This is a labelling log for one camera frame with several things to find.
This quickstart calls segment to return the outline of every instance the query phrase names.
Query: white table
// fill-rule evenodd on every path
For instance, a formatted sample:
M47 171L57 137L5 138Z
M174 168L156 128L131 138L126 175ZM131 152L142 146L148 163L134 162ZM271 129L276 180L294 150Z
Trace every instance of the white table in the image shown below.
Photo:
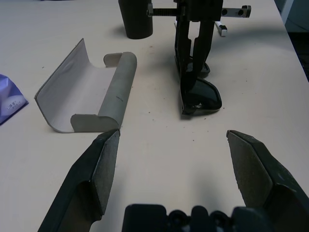
M172 0L154 7L174 6ZM37 231L72 164L97 134L51 130L33 97L81 38L90 61L107 53L138 58L121 128L106 215L92 232L119 232L125 207L158 203L190 213L194 205L227 214L244 205L225 133L263 141L309 195L309 84L273 0L226 0L253 8L223 18L214 33L208 80L223 100L211 116L184 120L174 61L174 18L154 18L154 34L129 40L116 0L0 3L0 73L30 104L0 127L0 231ZM190 30L197 35L197 25Z

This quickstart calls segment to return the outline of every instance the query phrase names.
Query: black cup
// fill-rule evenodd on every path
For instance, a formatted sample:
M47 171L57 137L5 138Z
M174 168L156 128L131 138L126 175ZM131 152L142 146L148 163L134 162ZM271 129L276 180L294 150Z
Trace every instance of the black cup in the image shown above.
M151 0L118 0L126 35L130 39L144 39L153 33L153 19L147 9Z

